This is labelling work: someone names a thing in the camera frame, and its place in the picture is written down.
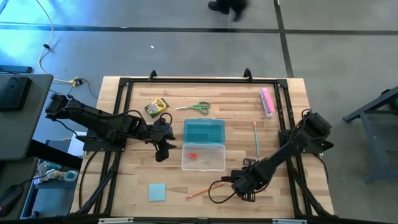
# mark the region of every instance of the plastic container lid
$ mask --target plastic container lid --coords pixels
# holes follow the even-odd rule
[[[224,144],[225,122],[221,119],[186,119],[184,143]]]
[[[194,171],[225,170],[225,146],[222,144],[184,144],[181,169]]]

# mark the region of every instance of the gray concrete floor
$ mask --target gray concrete floor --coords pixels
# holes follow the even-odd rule
[[[209,11],[204,0],[41,2],[58,25],[277,28],[271,0],[252,0],[239,23]],[[398,30],[394,0],[281,0],[280,7],[286,29]],[[48,24],[37,3],[24,0],[10,0],[0,21]],[[37,58],[49,35],[49,31],[0,30],[0,64],[28,65],[40,73]],[[105,75],[148,76],[151,70],[159,75],[238,77],[249,67],[256,77],[286,77],[279,34],[58,31],[52,45],[43,59],[46,71],[57,78],[85,78],[96,94]],[[363,182],[363,176],[374,170],[368,142],[361,123],[345,124],[341,119],[398,84],[398,36],[289,34],[287,45],[294,76],[305,79],[312,109],[333,125],[330,141],[335,147],[325,153],[325,162],[336,214],[397,223],[398,183]],[[52,90],[70,89],[53,85]],[[72,94],[95,105],[86,86]],[[42,116],[34,137],[44,141],[70,136]]]

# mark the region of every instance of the pencil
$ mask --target pencil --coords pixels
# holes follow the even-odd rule
[[[221,187],[222,185],[224,185],[224,183],[216,184],[216,185],[212,186],[211,189],[215,189],[216,187]],[[209,188],[200,190],[200,191],[194,193],[193,195],[188,195],[188,196],[186,196],[185,199],[190,199],[190,198],[192,198],[193,196],[196,196],[196,195],[198,195],[198,194],[202,194],[203,192],[206,192],[206,191],[208,191],[208,190],[209,190]]]
[[[256,151],[257,151],[257,158],[260,159],[260,151],[259,151],[259,139],[257,137],[257,128],[256,128],[256,122],[253,121],[254,124],[254,139],[256,140]]]

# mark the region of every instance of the desk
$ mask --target desk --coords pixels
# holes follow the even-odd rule
[[[120,77],[104,77],[97,108],[113,112]],[[301,111],[308,108],[308,98],[302,79],[288,79],[290,97],[295,121],[301,119]],[[272,85],[254,83],[135,83],[132,88],[130,109],[139,110],[146,121],[152,119],[144,107],[157,97],[169,103],[167,110],[173,115],[173,132],[177,138],[171,144],[177,146],[170,150],[170,157],[159,163],[155,161],[155,149],[132,139],[127,140],[122,153],[116,189],[114,193],[112,216],[130,217],[220,217],[220,218],[292,218],[292,199],[290,196],[287,168],[278,167],[268,188],[256,195],[256,202],[243,202],[233,197],[223,204],[213,204],[207,194],[185,200],[185,196],[207,188],[222,175],[229,175],[231,169],[240,169],[245,157],[256,157],[253,121],[257,122],[261,157],[271,155],[278,148],[278,115],[267,119],[261,105],[260,88],[268,88],[275,104]],[[193,110],[175,110],[181,106],[192,105],[198,101],[209,101],[211,110],[202,115]],[[225,120],[226,129],[226,173],[192,172],[181,170],[181,150],[183,122],[188,118],[213,118]],[[82,164],[86,165],[88,154]],[[87,168],[82,186],[82,199],[85,202],[98,185],[104,153],[99,152]],[[333,213],[328,185],[322,163],[313,155],[303,155],[307,184],[324,208]],[[149,202],[149,184],[166,183],[166,201]],[[75,191],[71,212],[78,210],[78,187]],[[232,193],[228,184],[214,189],[215,200],[221,200]],[[105,205],[108,190],[105,189],[102,207]],[[302,194],[298,190],[300,208],[303,210]]]

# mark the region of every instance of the orange pencil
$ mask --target orange pencil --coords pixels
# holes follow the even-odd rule
[[[224,185],[224,183],[216,184],[216,185],[212,186],[211,189],[215,189],[216,187],[221,187],[222,185]],[[188,195],[188,196],[186,196],[185,199],[190,199],[190,198],[192,198],[193,196],[196,196],[196,195],[198,195],[198,194],[202,194],[203,192],[206,192],[206,191],[208,191],[208,190],[209,190],[209,188],[200,190],[200,191],[194,193],[193,195]]]

